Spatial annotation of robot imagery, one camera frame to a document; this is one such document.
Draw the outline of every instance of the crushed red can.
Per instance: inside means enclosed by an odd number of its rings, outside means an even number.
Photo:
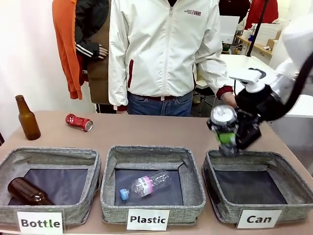
[[[88,118],[78,117],[74,114],[68,114],[65,122],[70,126],[80,127],[83,131],[90,131],[93,127],[93,122]]]

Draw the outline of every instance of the cardboard box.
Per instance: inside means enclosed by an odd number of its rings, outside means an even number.
[[[270,49],[273,50],[276,42],[277,42],[277,40],[275,40],[275,39],[269,39],[266,46],[269,46]]]
[[[281,30],[278,31],[277,34],[276,34],[275,40],[278,40],[278,39],[280,38],[280,35],[281,35],[281,34],[282,34],[282,31],[281,31]]]

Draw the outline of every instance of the blue bottle cap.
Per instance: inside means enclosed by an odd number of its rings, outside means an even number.
[[[125,188],[119,191],[119,195],[123,201],[128,200],[128,192]]]

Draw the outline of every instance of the hand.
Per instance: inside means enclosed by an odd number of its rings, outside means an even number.
[[[235,96],[232,92],[226,92],[222,95],[222,100],[225,104],[232,106],[233,108],[237,107]]]
[[[102,45],[99,44],[99,56],[98,56],[98,58],[103,60],[104,57],[107,57],[107,56],[108,56],[108,54],[109,54],[108,50],[107,50],[107,49],[104,49],[104,48],[102,47]]]
[[[116,114],[124,114],[124,115],[127,115],[128,113],[127,113],[127,111],[116,111]]]

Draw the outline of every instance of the jacket logo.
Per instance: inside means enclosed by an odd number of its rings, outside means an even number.
[[[193,15],[193,16],[201,16],[201,11],[195,11],[195,10],[185,10],[187,14]]]

